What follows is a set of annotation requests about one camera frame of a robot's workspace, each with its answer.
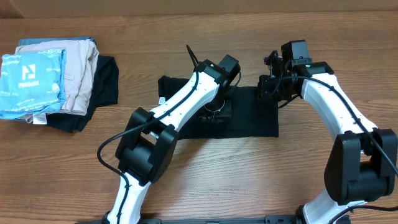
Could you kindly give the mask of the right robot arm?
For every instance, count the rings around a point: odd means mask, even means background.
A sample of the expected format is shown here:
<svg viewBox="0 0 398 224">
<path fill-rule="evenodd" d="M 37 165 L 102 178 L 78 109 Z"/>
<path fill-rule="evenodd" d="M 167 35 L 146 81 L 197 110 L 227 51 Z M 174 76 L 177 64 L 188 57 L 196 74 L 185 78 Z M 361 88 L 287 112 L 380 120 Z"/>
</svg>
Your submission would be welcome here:
<svg viewBox="0 0 398 224">
<path fill-rule="evenodd" d="M 397 177 L 397 134 L 367 119 L 340 87 L 326 62 L 314 62 L 305 40 L 293 40 L 264 58 L 270 73 L 259 78 L 259 98 L 285 107 L 296 98 L 318 113 L 334 141 L 325 188 L 293 215 L 268 215 L 266 223 L 350 223 L 355 210 L 394 212 L 373 205 L 389 196 Z"/>
</svg>

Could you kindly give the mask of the black t-shirt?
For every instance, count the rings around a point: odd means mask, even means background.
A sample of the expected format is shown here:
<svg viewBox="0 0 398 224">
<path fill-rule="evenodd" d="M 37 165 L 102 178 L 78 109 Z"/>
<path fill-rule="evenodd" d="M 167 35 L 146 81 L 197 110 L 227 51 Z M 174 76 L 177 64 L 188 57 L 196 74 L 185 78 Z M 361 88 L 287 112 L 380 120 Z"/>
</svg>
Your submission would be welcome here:
<svg viewBox="0 0 398 224">
<path fill-rule="evenodd" d="M 257 88 L 233 89 L 225 98 L 232 100 L 233 116 L 224 123 L 202 123 L 195 113 L 179 131 L 180 139 L 225 139 L 279 136 L 278 109 L 273 101 L 257 99 Z"/>
</svg>

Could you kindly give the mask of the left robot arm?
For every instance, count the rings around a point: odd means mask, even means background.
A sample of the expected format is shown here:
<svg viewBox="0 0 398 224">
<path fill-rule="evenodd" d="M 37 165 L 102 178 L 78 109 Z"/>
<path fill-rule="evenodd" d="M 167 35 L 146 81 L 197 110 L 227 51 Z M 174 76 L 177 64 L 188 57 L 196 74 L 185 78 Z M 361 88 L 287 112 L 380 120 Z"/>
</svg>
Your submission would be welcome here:
<svg viewBox="0 0 398 224">
<path fill-rule="evenodd" d="M 113 137 L 120 142 L 115 153 L 119 164 L 112 171 L 121 180 L 102 223 L 138 223 L 146 193 L 168 168 L 182 127 L 195 115 L 200 121 L 214 121 L 227 107 L 229 86 L 241 76 L 238 60 L 230 55 L 219 63 L 192 60 L 193 74 L 178 92 L 150 111 L 135 110 L 126 130 Z"/>
</svg>

